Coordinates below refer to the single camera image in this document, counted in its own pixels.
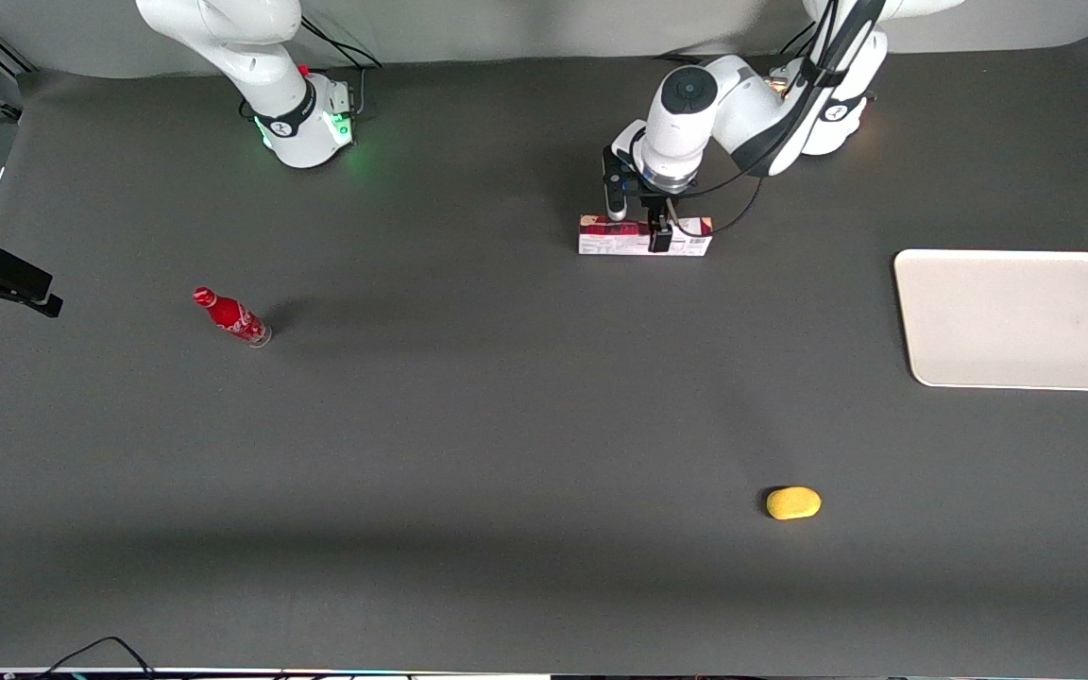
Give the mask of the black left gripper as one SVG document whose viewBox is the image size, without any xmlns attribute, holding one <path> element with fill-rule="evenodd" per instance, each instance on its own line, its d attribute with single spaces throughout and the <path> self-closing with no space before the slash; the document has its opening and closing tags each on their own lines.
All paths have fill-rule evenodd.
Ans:
<svg viewBox="0 0 1088 680">
<path fill-rule="evenodd" d="M 673 221 L 681 219 L 678 207 L 687 194 L 640 190 L 636 193 L 640 206 L 650 221 L 650 254 L 669 254 L 673 238 Z"/>
</svg>

